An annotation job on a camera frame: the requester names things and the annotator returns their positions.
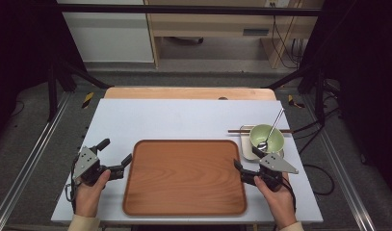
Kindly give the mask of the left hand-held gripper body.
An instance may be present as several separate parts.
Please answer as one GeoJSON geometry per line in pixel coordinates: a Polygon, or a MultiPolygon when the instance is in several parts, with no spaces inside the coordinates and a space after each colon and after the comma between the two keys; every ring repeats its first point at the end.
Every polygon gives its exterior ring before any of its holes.
{"type": "Polygon", "coordinates": [[[125,169],[125,161],[118,166],[106,167],[100,164],[97,156],[98,151],[102,151],[105,145],[97,145],[93,147],[84,146],[78,156],[73,169],[72,179],[75,182],[84,183],[93,186],[101,174],[109,170],[111,172],[109,180],[122,179],[125,169]]]}

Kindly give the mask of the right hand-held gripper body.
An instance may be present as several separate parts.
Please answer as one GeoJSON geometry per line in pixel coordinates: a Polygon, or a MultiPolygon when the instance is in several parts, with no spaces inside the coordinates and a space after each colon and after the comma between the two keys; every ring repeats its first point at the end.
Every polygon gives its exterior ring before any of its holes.
{"type": "Polygon", "coordinates": [[[252,171],[240,166],[241,181],[255,186],[254,177],[258,176],[267,187],[276,192],[283,183],[284,172],[298,174],[299,171],[277,154],[267,154],[258,161],[259,169],[252,171]]]}

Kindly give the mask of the white square plate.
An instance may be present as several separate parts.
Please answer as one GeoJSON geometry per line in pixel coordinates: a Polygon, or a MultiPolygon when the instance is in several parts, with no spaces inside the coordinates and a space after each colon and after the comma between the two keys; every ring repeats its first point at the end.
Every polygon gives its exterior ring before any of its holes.
{"type": "MultiPolygon", "coordinates": [[[[242,133],[240,134],[240,138],[241,138],[242,155],[248,161],[258,160],[258,157],[252,153],[251,148],[253,147],[253,145],[249,140],[249,132],[254,126],[256,125],[243,125],[241,127],[242,133]]],[[[279,152],[276,152],[275,154],[279,155],[280,157],[284,157],[283,149],[279,152]]]]}

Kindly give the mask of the green bowl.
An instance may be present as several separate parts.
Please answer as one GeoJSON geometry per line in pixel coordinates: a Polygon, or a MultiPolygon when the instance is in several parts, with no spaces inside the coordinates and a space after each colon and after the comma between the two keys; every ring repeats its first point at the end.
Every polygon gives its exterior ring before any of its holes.
{"type": "Polygon", "coordinates": [[[266,153],[276,153],[283,149],[283,134],[272,125],[259,124],[249,132],[249,140],[254,147],[266,153]]]}

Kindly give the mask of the metal spoon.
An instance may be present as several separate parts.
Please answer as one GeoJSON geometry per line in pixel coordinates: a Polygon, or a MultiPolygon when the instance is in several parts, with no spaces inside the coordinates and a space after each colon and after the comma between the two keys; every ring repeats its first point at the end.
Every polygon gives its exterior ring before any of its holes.
{"type": "Polygon", "coordinates": [[[284,109],[281,108],[281,109],[279,110],[278,115],[276,116],[276,119],[275,119],[275,121],[274,121],[274,123],[273,123],[273,125],[272,125],[272,127],[271,127],[271,129],[270,129],[270,131],[269,131],[269,133],[268,133],[268,135],[267,135],[267,137],[257,145],[257,148],[258,148],[260,151],[266,152],[266,151],[268,150],[268,140],[269,140],[270,136],[272,135],[272,133],[273,133],[273,131],[274,131],[276,125],[278,124],[278,122],[279,122],[281,116],[283,115],[283,113],[284,113],[284,109]]]}

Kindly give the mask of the brown wooden tray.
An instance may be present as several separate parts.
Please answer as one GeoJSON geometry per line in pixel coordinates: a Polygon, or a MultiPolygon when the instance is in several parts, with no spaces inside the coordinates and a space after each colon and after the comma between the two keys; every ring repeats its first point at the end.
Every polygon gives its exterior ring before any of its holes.
{"type": "Polygon", "coordinates": [[[143,140],[123,198],[132,217],[238,216],[247,209],[238,145],[229,140],[143,140]]]}

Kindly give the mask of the person's left hand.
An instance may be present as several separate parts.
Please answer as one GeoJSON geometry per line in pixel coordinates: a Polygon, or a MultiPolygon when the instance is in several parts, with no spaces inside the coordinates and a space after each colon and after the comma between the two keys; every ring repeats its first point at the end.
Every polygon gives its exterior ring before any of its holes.
{"type": "Polygon", "coordinates": [[[109,181],[111,171],[105,170],[93,186],[82,183],[76,192],[75,212],[77,216],[95,218],[102,190],[109,181]]]}

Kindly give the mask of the person's right hand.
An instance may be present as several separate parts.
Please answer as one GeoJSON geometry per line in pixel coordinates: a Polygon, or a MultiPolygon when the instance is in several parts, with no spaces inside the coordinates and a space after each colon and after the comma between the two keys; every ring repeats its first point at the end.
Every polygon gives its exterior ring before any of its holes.
{"type": "Polygon", "coordinates": [[[292,231],[292,226],[298,221],[294,199],[288,189],[282,186],[277,192],[273,192],[258,176],[254,177],[254,183],[266,199],[278,231],[292,231]]]}

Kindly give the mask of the yellow black tape marker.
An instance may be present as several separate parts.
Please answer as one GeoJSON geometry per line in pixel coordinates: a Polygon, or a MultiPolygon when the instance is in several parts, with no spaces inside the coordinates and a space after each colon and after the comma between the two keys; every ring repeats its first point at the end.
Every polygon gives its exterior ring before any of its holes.
{"type": "Polygon", "coordinates": [[[87,93],[87,95],[86,95],[86,97],[85,97],[85,99],[84,99],[84,101],[83,101],[83,104],[82,104],[82,106],[81,106],[82,109],[86,109],[86,108],[89,106],[89,104],[90,104],[90,102],[91,102],[91,99],[92,99],[93,95],[94,95],[93,92],[87,93]]]}
{"type": "Polygon", "coordinates": [[[294,107],[297,107],[297,108],[305,108],[305,105],[304,104],[302,104],[302,103],[297,103],[295,100],[294,100],[294,97],[293,97],[293,95],[288,95],[288,104],[290,105],[290,106],[294,106],[294,107]]]}

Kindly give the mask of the black metal stand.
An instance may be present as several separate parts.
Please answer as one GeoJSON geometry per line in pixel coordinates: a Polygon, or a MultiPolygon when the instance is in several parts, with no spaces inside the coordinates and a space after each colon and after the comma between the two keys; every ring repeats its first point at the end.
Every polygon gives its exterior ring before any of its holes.
{"type": "Polygon", "coordinates": [[[288,74],[286,77],[269,84],[267,89],[276,90],[298,77],[301,77],[301,82],[298,85],[298,92],[300,94],[307,94],[312,88],[315,89],[314,115],[320,124],[324,125],[326,121],[323,103],[325,74],[317,65],[309,64],[301,66],[298,70],[288,74]]]}
{"type": "Polygon", "coordinates": [[[48,68],[47,83],[49,95],[49,116],[48,121],[52,121],[58,113],[57,83],[60,83],[64,91],[75,91],[76,83],[72,76],[76,75],[90,82],[100,89],[109,89],[112,85],[106,84],[91,76],[86,70],[79,68],[65,61],[52,63],[48,68]]]}

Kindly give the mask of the light wooden table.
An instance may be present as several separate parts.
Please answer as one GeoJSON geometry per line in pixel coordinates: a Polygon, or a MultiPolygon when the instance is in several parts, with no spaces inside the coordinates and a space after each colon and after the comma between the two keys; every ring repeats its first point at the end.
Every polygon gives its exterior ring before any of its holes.
{"type": "Polygon", "coordinates": [[[113,87],[105,99],[276,100],[273,90],[249,88],[113,87]]]}

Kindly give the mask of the white cabinet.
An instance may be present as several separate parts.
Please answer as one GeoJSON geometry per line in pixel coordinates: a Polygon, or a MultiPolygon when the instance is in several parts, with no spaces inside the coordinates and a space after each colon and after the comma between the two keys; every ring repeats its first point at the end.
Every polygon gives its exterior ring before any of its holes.
{"type": "Polygon", "coordinates": [[[152,63],[144,13],[63,13],[85,63],[152,63]]]}

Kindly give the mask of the light wooden desk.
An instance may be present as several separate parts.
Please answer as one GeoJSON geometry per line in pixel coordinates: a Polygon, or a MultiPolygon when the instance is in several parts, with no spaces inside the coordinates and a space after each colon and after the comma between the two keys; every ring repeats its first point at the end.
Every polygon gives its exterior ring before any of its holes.
{"type": "MultiPolygon", "coordinates": [[[[150,5],[321,9],[325,0],[144,0],[150,5]]],[[[309,39],[315,16],[161,14],[147,16],[150,34],[166,37],[252,37],[263,44],[270,66],[277,68],[292,39],[309,39]]]]}

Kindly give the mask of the aluminium floor rail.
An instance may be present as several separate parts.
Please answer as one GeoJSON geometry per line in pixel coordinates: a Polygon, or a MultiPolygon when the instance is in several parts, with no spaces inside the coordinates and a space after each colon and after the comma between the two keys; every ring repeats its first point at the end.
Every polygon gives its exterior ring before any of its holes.
{"type": "Polygon", "coordinates": [[[70,98],[70,92],[64,92],[62,94],[61,100],[57,105],[57,112],[52,115],[52,118],[46,123],[36,144],[25,161],[25,164],[17,174],[10,190],[6,194],[3,202],[0,204],[0,231],[2,231],[5,227],[6,222],[8,221],[13,211],[13,208],[19,200],[19,197],[22,195],[35,167],[39,162],[41,155],[43,154],[43,151],[45,150],[46,145],[49,143],[64,114],[70,98]]]}
{"type": "Polygon", "coordinates": [[[353,231],[376,231],[354,181],[340,159],[337,142],[329,135],[327,127],[334,120],[337,127],[340,126],[338,116],[339,109],[328,106],[325,125],[314,125],[311,139],[301,149],[304,168],[309,171],[309,180],[326,222],[334,220],[334,226],[342,231],[351,230],[346,224],[353,224],[353,231]]]}

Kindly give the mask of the black horizontal frame bar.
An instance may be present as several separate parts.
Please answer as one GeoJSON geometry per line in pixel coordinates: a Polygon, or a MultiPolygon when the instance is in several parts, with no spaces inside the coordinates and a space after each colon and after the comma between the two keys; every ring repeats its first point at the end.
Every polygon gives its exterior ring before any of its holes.
{"type": "Polygon", "coordinates": [[[62,12],[68,13],[182,13],[281,16],[319,16],[323,13],[322,10],[318,9],[215,6],[59,4],[58,7],[62,12]]]}

